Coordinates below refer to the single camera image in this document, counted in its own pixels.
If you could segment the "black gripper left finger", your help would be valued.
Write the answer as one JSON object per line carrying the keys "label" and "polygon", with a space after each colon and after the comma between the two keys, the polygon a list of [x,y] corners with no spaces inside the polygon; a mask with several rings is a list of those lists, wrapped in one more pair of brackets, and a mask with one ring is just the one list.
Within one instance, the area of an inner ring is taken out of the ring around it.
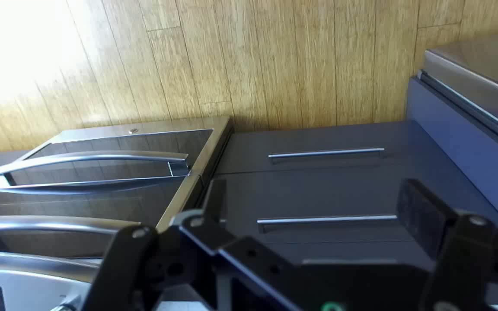
{"label": "black gripper left finger", "polygon": [[204,253],[216,255],[235,236],[225,227],[222,210],[227,196],[227,181],[213,179],[199,208],[178,212],[171,224],[196,243]]}

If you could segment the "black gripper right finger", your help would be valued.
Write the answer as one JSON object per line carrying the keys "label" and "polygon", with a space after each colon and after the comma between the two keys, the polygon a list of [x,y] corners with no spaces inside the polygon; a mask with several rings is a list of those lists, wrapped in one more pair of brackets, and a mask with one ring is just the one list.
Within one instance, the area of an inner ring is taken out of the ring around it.
{"label": "black gripper right finger", "polygon": [[446,231],[458,213],[419,179],[405,179],[400,186],[396,215],[424,251],[436,258]]}

